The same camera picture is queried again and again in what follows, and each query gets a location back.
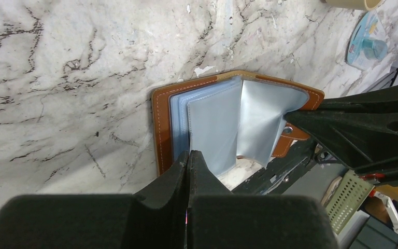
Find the gray marble veining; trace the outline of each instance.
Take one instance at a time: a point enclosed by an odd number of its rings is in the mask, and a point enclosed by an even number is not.
[[[156,175],[152,89],[242,69],[328,98],[359,93],[398,51],[398,1],[377,8],[388,56],[345,63],[363,12],[319,0],[0,1],[0,207],[23,193],[135,192]],[[230,188],[258,167],[240,162]]]

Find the card holder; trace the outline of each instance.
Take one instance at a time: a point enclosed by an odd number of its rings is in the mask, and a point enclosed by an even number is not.
[[[315,110],[324,98],[324,93],[321,90],[311,88],[309,86],[301,85],[292,81],[260,75],[246,71],[231,71],[218,75],[207,76],[194,80],[189,80],[181,83],[160,87],[154,90],[151,98],[152,112],[153,112],[153,127],[155,138],[155,154],[157,158],[159,174],[165,172],[174,161],[174,138],[172,136],[174,129],[171,126],[170,118],[173,115],[179,115],[181,110],[171,110],[170,99],[180,93],[206,88],[224,82],[233,77],[239,76],[242,80],[253,80],[263,82],[266,84],[273,83],[281,86],[289,86],[308,94],[308,101],[300,108],[300,110]],[[286,123],[286,126],[291,126],[293,131],[291,134],[282,133],[275,145],[272,156],[284,157],[289,150],[292,141],[305,140],[309,135],[300,129],[294,127],[292,124]]]
[[[174,158],[200,150],[215,175],[232,168],[236,158],[265,167],[286,125],[283,115],[308,99],[297,87],[239,76],[172,96]]]

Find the green plastic basket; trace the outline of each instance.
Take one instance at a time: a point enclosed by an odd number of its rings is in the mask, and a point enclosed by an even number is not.
[[[333,231],[339,234],[372,191],[373,185],[349,170],[326,206]]]

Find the brown leather card holder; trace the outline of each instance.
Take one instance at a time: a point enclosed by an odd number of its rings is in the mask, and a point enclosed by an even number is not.
[[[152,108],[155,152],[159,174],[162,174],[168,170],[174,161],[170,128],[170,97],[175,94],[215,84],[234,76],[241,76],[242,79],[252,81],[273,82],[275,84],[289,85],[307,92],[309,100],[306,102],[306,104],[304,104],[303,107],[300,108],[300,110],[315,110],[324,99],[324,93],[321,90],[285,79],[279,79],[246,71],[231,71],[158,88],[152,94]],[[292,127],[292,132],[290,134],[282,133],[272,154],[273,157],[284,157],[294,140],[306,140],[310,137],[307,133],[303,132],[297,127],[294,127],[292,124],[288,123],[287,126]]]

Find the blue plastic lid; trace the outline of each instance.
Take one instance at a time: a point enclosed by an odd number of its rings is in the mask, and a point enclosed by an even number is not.
[[[381,61],[388,53],[388,46],[382,40],[374,40],[373,41],[373,52],[375,53],[375,57],[377,60]]]

